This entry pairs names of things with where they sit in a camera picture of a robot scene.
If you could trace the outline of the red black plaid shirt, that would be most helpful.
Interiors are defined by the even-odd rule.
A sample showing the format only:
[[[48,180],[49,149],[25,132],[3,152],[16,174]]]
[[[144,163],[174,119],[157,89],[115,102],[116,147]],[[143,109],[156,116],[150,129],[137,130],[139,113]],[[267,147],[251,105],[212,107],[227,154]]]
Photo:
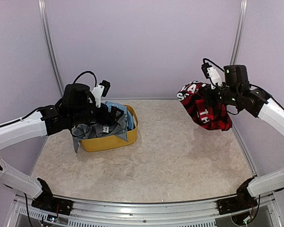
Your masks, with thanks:
[[[184,106],[193,122],[206,130],[228,131],[232,128],[232,120],[224,104],[213,107],[205,105],[204,92],[209,84],[191,81],[177,92],[177,99]]]

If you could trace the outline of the yellow plastic basket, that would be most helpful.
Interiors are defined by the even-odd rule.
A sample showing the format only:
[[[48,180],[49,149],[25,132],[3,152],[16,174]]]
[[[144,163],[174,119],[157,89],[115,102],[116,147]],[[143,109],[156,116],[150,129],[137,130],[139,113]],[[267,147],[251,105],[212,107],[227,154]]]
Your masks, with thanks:
[[[133,130],[128,131],[126,133],[128,141],[125,141],[124,139],[116,135],[111,135],[111,136],[102,137],[102,138],[82,140],[80,142],[80,145],[86,152],[98,152],[98,151],[103,151],[103,150],[120,148],[120,147],[134,144],[137,141],[138,125],[139,125],[138,116],[132,106],[130,105],[125,105],[125,106],[127,107],[127,110],[132,114],[134,118],[134,125],[135,125],[135,128]]]

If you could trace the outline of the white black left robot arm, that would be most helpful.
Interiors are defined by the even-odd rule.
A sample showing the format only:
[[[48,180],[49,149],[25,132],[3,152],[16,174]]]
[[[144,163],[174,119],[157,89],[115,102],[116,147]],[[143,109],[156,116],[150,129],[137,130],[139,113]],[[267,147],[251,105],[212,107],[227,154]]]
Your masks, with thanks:
[[[24,117],[0,125],[0,151],[20,142],[72,130],[79,124],[119,123],[124,115],[117,107],[108,108],[101,102],[110,84],[102,81],[93,89],[72,83],[65,87],[63,97],[54,105],[38,107]],[[13,168],[0,158],[0,183],[37,199],[46,210],[53,210],[57,200],[47,183]]]

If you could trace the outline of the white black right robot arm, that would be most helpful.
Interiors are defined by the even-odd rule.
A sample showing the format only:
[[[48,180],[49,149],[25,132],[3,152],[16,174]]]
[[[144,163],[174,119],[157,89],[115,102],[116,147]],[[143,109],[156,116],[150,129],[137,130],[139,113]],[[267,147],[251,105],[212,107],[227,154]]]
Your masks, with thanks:
[[[201,69],[211,86],[205,90],[205,104],[222,104],[246,110],[252,116],[261,119],[284,137],[284,107],[264,89],[256,86],[253,90],[249,83],[247,68],[244,65],[224,66],[225,80],[221,79],[217,68],[207,62]],[[243,182],[236,196],[218,200],[220,214],[249,209],[259,203],[256,198],[266,192],[284,189],[284,168],[261,177],[252,177]]]

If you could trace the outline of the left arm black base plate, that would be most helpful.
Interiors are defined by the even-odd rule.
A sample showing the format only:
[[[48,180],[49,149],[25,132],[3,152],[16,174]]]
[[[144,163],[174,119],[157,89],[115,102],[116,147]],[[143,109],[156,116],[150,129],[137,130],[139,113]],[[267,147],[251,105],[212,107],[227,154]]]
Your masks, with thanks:
[[[69,216],[72,211],[73,201],[57,197],[48,197],[33,199],[31,205],[40,210]]]

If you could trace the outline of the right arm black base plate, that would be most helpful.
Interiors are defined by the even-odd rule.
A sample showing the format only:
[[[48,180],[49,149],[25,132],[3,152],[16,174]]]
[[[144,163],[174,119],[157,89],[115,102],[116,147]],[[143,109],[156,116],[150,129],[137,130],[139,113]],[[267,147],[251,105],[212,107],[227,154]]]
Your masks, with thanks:
[[[217,201],[218,211],[220,215],[234,213],[257,206],[257,200],[254,198],[244,200],[238,196],[220,199]]]

